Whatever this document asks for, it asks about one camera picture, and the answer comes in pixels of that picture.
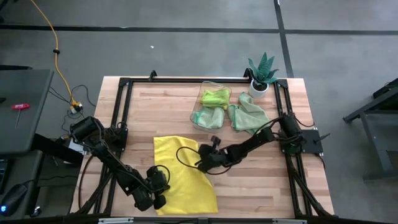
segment black metal frame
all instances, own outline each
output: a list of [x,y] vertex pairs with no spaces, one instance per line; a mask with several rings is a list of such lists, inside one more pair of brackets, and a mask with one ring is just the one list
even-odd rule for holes
[[[132,78],[120,78],[119,79],[119,86],[118,92],[116,95],[116,101],[114,105],[113,116],[111,120],[111,126],[115,127],[118,125],[118,114],[120,109],[121,97],[122,92],[125,86],[127,86],[127,94],[125,99],[125,104],[123,108],[123,114],[121,118],[121,123],[123,125],[127,123],[127,115],[130,108],[130,100],[132,94],[132,88],[134,83],[201,83],[203,81],[213,81],[217,83],[246,83],[250,84],[252,80],[252,70],[247,68],[244,72],[244,78],[156,78],[157,74],[155,71],[152,71],[149,78],[146,77],[132,77]],[[287,80],[280,79],[278,82],[274,83],[275,88],[275,98],[277,102],[277,110],[279,116],[283,114],[283,107],[282,107],[282,100],[280,98],[280,88],[282,87],[285,100],[286,100],[286,108],[288,113],[293,113],[292,102],[290,100],[290,93],[289,93],[289,86]],[[116,151],[115,155],[121,157],[121,153],[124,151],[126,147],[126,141],[123,143],[124,145],[121,146],[120,150]],[[308,189],[305,180],[305,173],[304,167],[302,162],[302,157],[300,154],[296,155],[297,161],[297,169],[294,168],[292,163],[292,156],[290,154],[285,154],[286,163],[287,163],[287,172],[289,177],[289,185],[290,185],[290,193],[292,196],[292,205],[294,208],[294,215],[295,219],[298,220],[311,220],[313,223],[372,223],[372,222],[363,222],[358,220],[347,220],[341,219],[336,216],[330,215],[326,212],[322,206],[317,202],[316,198],[312,195],[311,191]],[[103,167],[101,171],[101,178],[100,183],[104,181],[108,174],[108,170],[106,167]],[[299,199],[297,197],[297,189],[295,182],[298,183],[300,188],[303,191],[303,197],[305,202],[305,214],[301,212],[299,207]],[[116,179],[112,178],[111,185],[108,192],[106,207],[103,213],[100,213],[100,205],[102,203],[102,196],[96,201],[96,207],[94,209],[94,214],[97,215],[107,215],[111,217],[111,209],[113,205],[113,198],[114,198],[114,190],[116,187]],[[317,212],[319,217],[312,215],[312,207]],[[134,217],[134,221],[141,221],[141,222],[180,222],[187,220],[187,218],[159,218],[159,217]],[[224,222],[244,222],[244,223],[272,223],[274,219],[270,218],[209,218],[206,219],[207,223],[224,223]]]
[[398,170],[394,170],[390,161],[390,157],[387,153],[391,149],[383,147],[381,142],[378,139],[376,139],[374,131],[372,131],[369,125],[369,118],[368,118],[368,114],[398,114],[398,111],[395,109],[385,110],[385,108],[383,108],[383,106],[386,103],[392,100],[397,100],[398,98],[398,87],[396,87],[397,82],[398,79],[395,79],[394,81],[391,82],[394,84],[395,87],[390,87],[390,88],[387,88],[387,86],[382,87],[380,90],[376,91],[373,94],[374,99],[370,103],[362,106],[360,109],[352,112],[351,114],[343,118],[344,122],[348,124],[352,123],[352,121],[356,118],[361,118],[363,128],[366,132],[366,136],[368,137],[368,141],[371,143],[371,147],[373,148],[374,152],[376,152],[379,158],[380,167],[382,171],[377,174],[365,175],[363,177],[364,182],[398,177]]

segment orange cord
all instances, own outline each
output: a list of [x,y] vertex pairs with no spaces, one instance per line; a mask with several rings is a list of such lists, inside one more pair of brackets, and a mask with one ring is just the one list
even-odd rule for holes
[[[45,16],[45,14],[43,13],[43,11],[36,5],[36,3],[34,2],[34,0],[30,0],[33,5],[36,7],[37,10],[39,10],[39,12],[41,13],[41,15],[44,17],[44,19],[47,21],[47,23],[49,24],[52,32],[54,33],[54,37],[55,37],[55,50],[58,50],[58,37],[57,37],[57,33],[55,32],[54,28],[51,25],[51,22],[49,21],[49,19],[47,18],[47,16]],[[55,53],[55,68],[57,69],[58,74],[61,76],[63,82],[65,83],[65,85],[67,86],[70,98],[72,100],[72,105],[77,105],[77,102],[75,101],[75,99],[73,98],[72,92],[69,89],[69,85],[67,80],[65,79],[65,77],[62,75],[60,69],[58,68],[58,53]]]

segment wooden table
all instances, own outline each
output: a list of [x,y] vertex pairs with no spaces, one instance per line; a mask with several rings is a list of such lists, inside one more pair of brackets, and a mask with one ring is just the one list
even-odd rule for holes
[[[120,77],[104,77],[97,102],[95,117],[105,127],[111,123],[113,107]],[[288,79],[293,111],[304,124],[312,124],[312,115],[308,103],[304,80]],[[248,84],[228,84],[232,89],[231,104],[238,104],[238,96],[248,91]],[[126,150],[121,160],[136,168],[142,175],[154,165],[155,136],[183,136],[201,143],[210,143],[211,133],[195,129],[189,119],[194,107],[199,83],[135,83],[132,89],[127,125],[129,134]],[[281,91],[282,103],[285,106],[284,94]],[[274,88],[270,86],[265,97],[255,99],[257,105],[264,108],[270,119],[277,117],[277,106]],[[241,143],[250,138],[244,131],[236,133],[230,126],[226,116],[222,132],[216,134],[221,140],[221,147]],[[330,193],[325,171],[320,158],[303,154],[303,164],[307,184],[314,196],[330,213],[333,213]],[[84,158],[84,167],[88,156]],[[92,194],[100,179],[102,163],[94,158],[88,166],[81,186],[82,203]],[[285,157],[277,142],[265,144],[250,152],[247,158],[232,167],[223,175],[208,175],[217,194],[217,214],[199,214],[194,217],[218,218],[293,218],[292,199]],[[76,211],[77,189],[71,211]],[[107,189],[103,198],[103,207],[107,197]],[[303,198],[298,190],[300,208],[303,212]],[[153,208],[140,212],[134,207],[133,197],[127,197],[117,185],[112,209],[113,217],[156,217]]]

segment concrete floor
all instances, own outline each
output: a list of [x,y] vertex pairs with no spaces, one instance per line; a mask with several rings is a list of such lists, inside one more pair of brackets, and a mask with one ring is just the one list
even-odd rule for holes
[[[394,0],[279,2],[286,29],[398,30]],[[37,4],[58,26],[278,28],[273,0],[37,0]],[[1,15],[7,24],[45,25],[29,1],[10,3]],[[279,34],[57,33],[63,74],[71,86],[88,86],[92,101],[97,100],[105,75],[148,75],[154,69],[159,75],[240,77],[248,67],[247,58],[258,61],[263,51],[275,55],[277,76],[287,76]],[[54,44],[49,31],[0,30],[0,64],[54,69]],[[335,213],[397,223],[398,180],[363,183],[363,175],[378,170],[377,160],[362,124],[347,125],[342,117],[397,77],[398,36],[289,34],[287,46],[294,77],[305,79],[318,129],[331,133],[323,149]],[[54,76],[52,86],[67,96],[59,76]],[[78,89],[75,96],[85,105],[85,115],[93,115],[85,90]],[[63,134],[60,126],[67,107],[49,95],[38,132],[47,137]],[[65,127],[72,122],[68,119]],[[53,200],[51,192],[59,191],[47,192],[48,200]],[[70,203],[65,198],[64,213]]]

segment potted plant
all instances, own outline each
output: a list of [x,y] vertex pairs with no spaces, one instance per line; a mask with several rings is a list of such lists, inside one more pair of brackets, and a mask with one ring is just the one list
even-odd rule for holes
[[271,71],[272,63],[274,63],[274,57],[275,56],[267,59],[267,53],[264,52],[258,68],[254,66],[253,61],[249,58],[249,65],[253,70],[253,76],[249,88],[249,93],[252,97],[263,97],[268,90],[269,84],[277,81],[277,79],[274,78],[274,74],[279,69]]

